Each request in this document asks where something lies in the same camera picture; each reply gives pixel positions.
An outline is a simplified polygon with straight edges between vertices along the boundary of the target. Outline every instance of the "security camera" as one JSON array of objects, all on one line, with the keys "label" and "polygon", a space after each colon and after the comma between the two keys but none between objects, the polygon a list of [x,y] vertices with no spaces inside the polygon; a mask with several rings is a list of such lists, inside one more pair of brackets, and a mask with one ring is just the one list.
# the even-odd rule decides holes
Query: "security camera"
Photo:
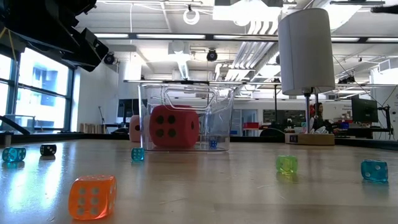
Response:
[{"label": "security camera", "polygon": [[207,53],[207,61],[209,62],[214,62],[217,60],[217,53],[215,49],[210,49],[209,52]]},{"label": "security camera", "polygon": [[116,62],[116,59],[114,57],[114,52],[107,53],[104,58],[104,63],[107,65],[113,65],[115,62]]}]

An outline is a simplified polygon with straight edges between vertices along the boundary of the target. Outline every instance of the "large red foam die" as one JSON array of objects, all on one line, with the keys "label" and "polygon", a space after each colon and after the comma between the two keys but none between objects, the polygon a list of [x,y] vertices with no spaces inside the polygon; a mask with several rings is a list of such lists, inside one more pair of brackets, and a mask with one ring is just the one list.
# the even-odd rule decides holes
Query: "large red foam die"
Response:
[{"label": "large red foam die", "polygon": [[131,142],[140,142],[141,141],[141,133],[139,127],[139,115],[133,115],[130,119],[130,127],[129,127],[129,134],[130,134],[130,141]]},{"label": "large red foam die", "polygon": [[156,146],[192,147],[199,135],[198,114],[193,110],[174,109],[170,105],[156,106],[150,114],[149,133]]}]

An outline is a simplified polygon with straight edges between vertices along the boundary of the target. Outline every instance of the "ceiling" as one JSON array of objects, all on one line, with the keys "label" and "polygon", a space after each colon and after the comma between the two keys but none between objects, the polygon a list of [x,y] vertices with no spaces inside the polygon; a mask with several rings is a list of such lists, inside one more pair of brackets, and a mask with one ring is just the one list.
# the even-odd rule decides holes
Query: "ceiling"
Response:
[{"label": "ceiling", "polygon": [[[192,6],[193,9],[212,10],[214,1],[202,1],[203,6]],[[302,9],[310,0],[297,0],[297,6],[289,12]],[[386,1],[387,4],[398,4],[398,0]],[[211,15],[200,13],[200,20],[195,25],[188,25],[183,20],[186,6],[171,6],[166,4],[162,11],[161,5],[146,5],[148,9],[137,4],[105,4],[98,0],[97,8],[88,15],[80,15],[77,29],[89,28],[94,33],[99,32],[158,32],[184,34],[246,34],[249,26],[241,27],[232,21],[214,21]],[[398,36],[398,15],[372,14],[369,8],[363,7],[332,35],[343,36]],[[143,69],[144,75],[156,73],[168,74],[178,70],[176,62],[165,62],[170,41],[160,40],[105,40],[110,47],[114,45],[135,45],[141,52],[150,69]],[[240,42],[223,41],[190,41],[192,53],[188,61],[190,70],[214,71],[216,63],[206,61],[208,49],[216,49],[219,61],[233,61],[241,46]],[[398,44],[333,44],[335,60],[335,75],[339,77],[344,69],[355,68],[355,77],[358,82],[369,79],[369,68],[377,65],[370,62],[381,62],[388,57],[398,56]],[[116,52],[120,60],[128,60],[129,52]]]}]

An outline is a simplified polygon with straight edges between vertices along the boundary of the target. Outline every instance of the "blue die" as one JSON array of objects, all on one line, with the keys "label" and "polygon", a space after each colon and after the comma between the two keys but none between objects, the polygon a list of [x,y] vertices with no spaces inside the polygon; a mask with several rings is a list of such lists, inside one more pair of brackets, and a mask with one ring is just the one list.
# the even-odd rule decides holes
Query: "blue die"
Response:
[{"label": "blue die", "polygon": [[131,159],[133,161],[143,161],[144,160],[144,148],[138,147],[131,149]]},{"label": "blue die", "polygon": [[2,151],[2,159],[6,162],[23,161],[26,156],[24,147],[7,147]]},{"label": "blue die", "polygon": [[209,141],[209,146],[211,149],[217,148],[217,140],[210,140]]},{"label": "blue die", "polygon": [[387,182],[388,168],[384,161],[365,159],[361,163],[361,173],[364,179],[378,182]]}]

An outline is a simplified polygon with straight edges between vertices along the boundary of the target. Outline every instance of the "translucent orange die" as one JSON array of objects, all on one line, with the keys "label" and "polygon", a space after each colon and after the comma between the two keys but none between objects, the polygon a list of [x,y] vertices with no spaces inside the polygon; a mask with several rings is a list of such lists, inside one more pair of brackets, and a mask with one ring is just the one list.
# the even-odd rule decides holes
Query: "translucent orange die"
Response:
[{"label": "translucent orange die", "polygon": [[70,189],[69,214],[78,220],[102,218],[113,212],[115,202],[115,176],[79,177]]}]

